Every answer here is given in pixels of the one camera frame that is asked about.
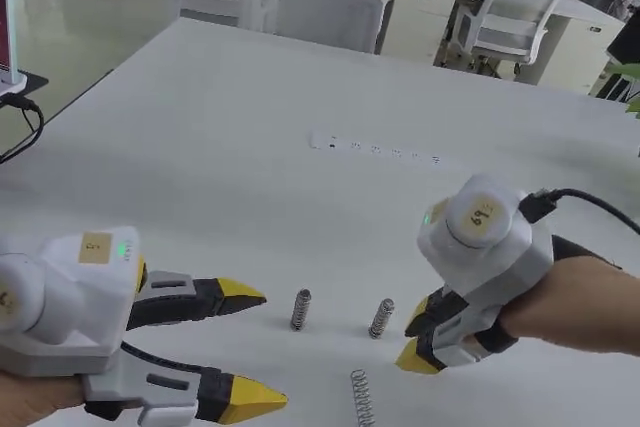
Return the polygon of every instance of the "green leaves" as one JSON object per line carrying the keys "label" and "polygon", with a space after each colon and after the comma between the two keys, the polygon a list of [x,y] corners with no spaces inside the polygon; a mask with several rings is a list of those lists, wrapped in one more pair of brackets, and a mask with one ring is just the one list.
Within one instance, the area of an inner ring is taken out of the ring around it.
{"label": "green leaves", "polygon": [[640,98],[633,100],[627,107],[627,112],[636,114],[636,119],[640,119]]}
{"label": "green leaves", "polygon": [[640,64],[611,65],[606,71],[610,74],[620,74],[640,80]]}

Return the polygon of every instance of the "label sticker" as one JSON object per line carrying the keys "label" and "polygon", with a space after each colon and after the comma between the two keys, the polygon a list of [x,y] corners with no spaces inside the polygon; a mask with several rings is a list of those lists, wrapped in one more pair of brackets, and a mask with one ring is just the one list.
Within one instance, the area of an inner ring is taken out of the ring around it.
{"label": "label sticker", "polygon": [[18,311],[18,302],[7,286],[0,282],[0,322],[5,322]]}
{"label": "label sticker", "polygon": [[108,264],[111,259],[112,234],[85,232],[80,245],[78,262],[81,264]]}
{"label": "label sticker", "polygon": [[495,219],[502,215],[502,205],[487,195],[479,195],[467,212],[463,228],[467,235],[482,237]]}

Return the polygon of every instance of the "drawer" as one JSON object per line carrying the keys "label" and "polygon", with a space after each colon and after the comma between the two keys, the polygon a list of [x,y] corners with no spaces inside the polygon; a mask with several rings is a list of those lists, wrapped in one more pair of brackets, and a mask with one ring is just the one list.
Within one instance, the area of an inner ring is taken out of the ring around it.
{"label": "drawer", "polygon": [[394,8],[381,54],[433,65],[447,22],[441,15]]}
{"label": "drawer", "polygon": [[449,17],[455,1],[456,0],[395,0],[394,5]]}
{"label": "drawer", "polygon": [[606,49],[619,30],[619,25],[570,20],[553,46],[539,84],[587,94],[606,66]]}

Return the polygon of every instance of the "potted plant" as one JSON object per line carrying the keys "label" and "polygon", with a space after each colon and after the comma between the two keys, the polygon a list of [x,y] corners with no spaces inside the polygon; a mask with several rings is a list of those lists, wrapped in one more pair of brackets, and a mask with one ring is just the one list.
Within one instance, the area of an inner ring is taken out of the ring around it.
{"label": "potted plant", "polygon": [[[612,65],[606,70],[610,74],[620,74],[623,77],[640,81],[640,64]],[[636,119],[640,119],[640,95],[633,94],[629,98],[627,112],[633,112],[636,114]]]}

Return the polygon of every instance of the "power strip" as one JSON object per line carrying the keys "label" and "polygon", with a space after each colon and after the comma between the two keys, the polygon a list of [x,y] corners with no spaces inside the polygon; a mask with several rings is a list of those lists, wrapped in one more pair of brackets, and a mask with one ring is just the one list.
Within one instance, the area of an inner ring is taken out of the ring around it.
{"label": "power strip", "polygon": [[380,159],[391,159],[402,161],[407,164],[423,165],[426,167],[445,169],[456,168],[452,162],[443,159],[440,155],[430,155],[424,152],[405,150],[397,147],[388,148],[378,143],[346,139],[335,135],[326,135],[321,132],[311,132],[311,135],[309,136],[309,146],[312,149],[341,153],[358,153],[375,156]]}

